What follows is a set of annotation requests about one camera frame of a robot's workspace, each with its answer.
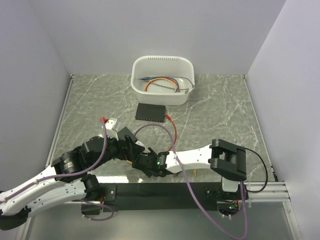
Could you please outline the black network switch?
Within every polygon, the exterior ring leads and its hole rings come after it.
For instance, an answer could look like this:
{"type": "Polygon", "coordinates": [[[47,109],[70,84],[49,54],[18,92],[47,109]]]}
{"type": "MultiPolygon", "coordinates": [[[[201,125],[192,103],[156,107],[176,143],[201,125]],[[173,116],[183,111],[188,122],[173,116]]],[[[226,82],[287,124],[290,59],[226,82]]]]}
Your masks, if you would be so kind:
{"type": "Polygon", "coordinates": [[[163,123],[165,121],[166,107],[164,105],[139,103],[135,119],[147,122],[163,123]]]}
{"type": "Polygon", "coordinates": [[[127,127],[124,127],[117,132],[117,136],[119,140],[125,140],[126,135],[128,135],[134,143],[138,140],[135,137],[135,135],[127,127]]]}

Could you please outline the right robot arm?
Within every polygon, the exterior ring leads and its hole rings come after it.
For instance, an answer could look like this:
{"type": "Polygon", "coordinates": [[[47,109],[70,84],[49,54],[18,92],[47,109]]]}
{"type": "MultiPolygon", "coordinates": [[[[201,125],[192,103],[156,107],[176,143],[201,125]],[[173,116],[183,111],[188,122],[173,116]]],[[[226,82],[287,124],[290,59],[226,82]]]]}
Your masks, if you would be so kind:
{"type": "Polygon", "coordinates": [[[186,151],[142,152],[131,160],[132,167],[149,178],[165,177],[186,170],[211,169],[221,176],[220,195],[230,200],[247,179],[246,149],[222,139],[210,145],[186,151]]]}

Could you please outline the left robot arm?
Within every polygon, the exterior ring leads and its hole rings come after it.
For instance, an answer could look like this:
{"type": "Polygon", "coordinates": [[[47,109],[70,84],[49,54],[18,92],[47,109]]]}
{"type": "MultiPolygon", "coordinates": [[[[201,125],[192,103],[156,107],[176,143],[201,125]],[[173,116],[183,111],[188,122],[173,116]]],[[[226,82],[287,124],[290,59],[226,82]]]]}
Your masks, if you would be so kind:
{"type": "Polygon", "coordinates": [[[113,160],[136,160],[145,147],[136,139],[92,137],[65,152],[41,173],[25,183],[0,193],[0,228],[11,230],[23,225],[41,210],[68,201],[95,201],[103,189],[91,170],[113,160]]]}

